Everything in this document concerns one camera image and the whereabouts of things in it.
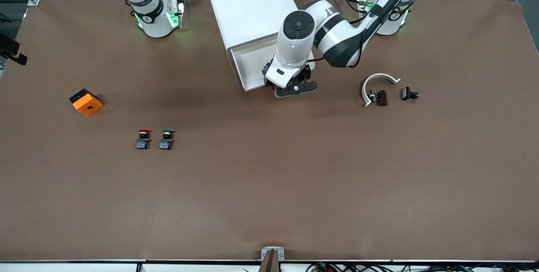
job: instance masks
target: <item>white curved bracket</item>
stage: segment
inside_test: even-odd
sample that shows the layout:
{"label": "white curved bracket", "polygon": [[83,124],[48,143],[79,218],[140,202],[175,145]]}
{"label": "white curved bracket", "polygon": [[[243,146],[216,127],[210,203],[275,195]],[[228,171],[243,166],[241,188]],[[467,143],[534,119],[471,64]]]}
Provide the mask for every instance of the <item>white curved bracket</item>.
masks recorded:
{"label": "white curved bracket", "polygon": [[369,95],[367,94],[366,86],[367,86],[367,83],[374,78],[385,78],[386,80],[389,80],[390,82],[392,82],[393,85],[400,82],[400,78],[395,79],[393,76],[389,74],[385,74],[385,73],[377,73],[377,74],[373,74],[369,76],[365,80],[365,82],[363,83],[363,87],[361,88],[361,95],[363,96],[363,100],[365,101],[365,107],[367,107],[368,105],[372,103],[372,101],[369,98]]}

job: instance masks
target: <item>white box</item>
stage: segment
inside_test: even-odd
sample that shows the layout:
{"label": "white box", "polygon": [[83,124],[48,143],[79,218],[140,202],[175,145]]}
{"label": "white box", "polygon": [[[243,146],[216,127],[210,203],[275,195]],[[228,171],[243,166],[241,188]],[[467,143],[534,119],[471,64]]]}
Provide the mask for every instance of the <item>white box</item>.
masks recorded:
{"label": "white box", "polygon": [[275,54],[285,17],[298,9],[294,0],[210,1],[237,84],[245,91],[264,86],[262,68]]}

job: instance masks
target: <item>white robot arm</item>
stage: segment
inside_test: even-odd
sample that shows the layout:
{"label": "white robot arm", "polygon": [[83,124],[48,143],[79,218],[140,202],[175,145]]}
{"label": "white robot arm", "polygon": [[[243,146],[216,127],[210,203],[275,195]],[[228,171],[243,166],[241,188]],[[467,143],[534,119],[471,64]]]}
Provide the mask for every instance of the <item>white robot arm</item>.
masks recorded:
{"label": "white robot arm", "polygon": [[315,85],[309,86],[304,78],[299,82],[293,81],[298,74],[306,71],[313,45],[332,67],[354,67],[372,36],[389,16],[394,12],[407,12],[408,5],[413,2],[376,0],[358,27],[353,27],[325,0],[308,3],[302,10],[293,11],[279,30],[274,59],[262,71],[268,81],[266,85],[281,88],[275,93],[278,97],[313,91],[310,86],[315,88]]}
{"label": "white robot arm", "polygon": [[178,0],[127,0],[139,27],[151,37],[167,36],[181,26],[183,2]]}

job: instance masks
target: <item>brown paper tabletop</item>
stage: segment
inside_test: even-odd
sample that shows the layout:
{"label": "brown paper tabletop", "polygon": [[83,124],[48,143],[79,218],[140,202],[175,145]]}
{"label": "brown paper tabletop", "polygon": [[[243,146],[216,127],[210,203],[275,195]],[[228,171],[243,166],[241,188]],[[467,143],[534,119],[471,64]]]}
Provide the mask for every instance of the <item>brown paper tabletop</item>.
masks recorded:
{"label": "brown paper tabletop", "polygon": [[[357,68],[320,61],[318,90],[287,99],[237,86],[209,0],[187,0],[184,26],[149,38],[123,0],[29,8],[28,64],[0,80],[0,259],[539,257],[539,59],[519,4],[420,0]],[[372,82],[389,105],[364,108],[378,72],[402,81]],[[69,102],[82,88],[104,102],[92,117]]]}

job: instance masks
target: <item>orange block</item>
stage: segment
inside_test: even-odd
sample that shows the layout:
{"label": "orange block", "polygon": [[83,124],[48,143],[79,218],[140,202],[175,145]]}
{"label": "orange block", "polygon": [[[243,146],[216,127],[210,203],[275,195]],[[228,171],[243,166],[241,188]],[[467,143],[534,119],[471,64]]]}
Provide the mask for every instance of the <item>orange block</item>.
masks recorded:
{"label": "orange block", "polygon": [[83,88],[77,94],[69,98],[73,107],[80,113],[90,116],[96,113],[103,107],[103,104],[97,99],[97,97],[91,94],[88,90]]}

